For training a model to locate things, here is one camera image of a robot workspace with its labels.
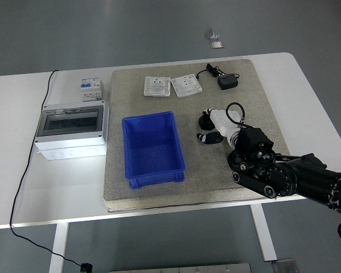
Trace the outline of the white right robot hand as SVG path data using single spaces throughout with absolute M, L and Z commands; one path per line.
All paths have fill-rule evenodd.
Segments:
M 224 139 L 231 148 L 235 144 L 239 135 L 239 125 L 232 122 L 240 121 L 241 116 L 237 111 L 207 108 L 202 112 L 198 123 L 202 130 L 211 131 L 207 134 L 197 134 L 197 138 L 204 144 L 221 143 Z

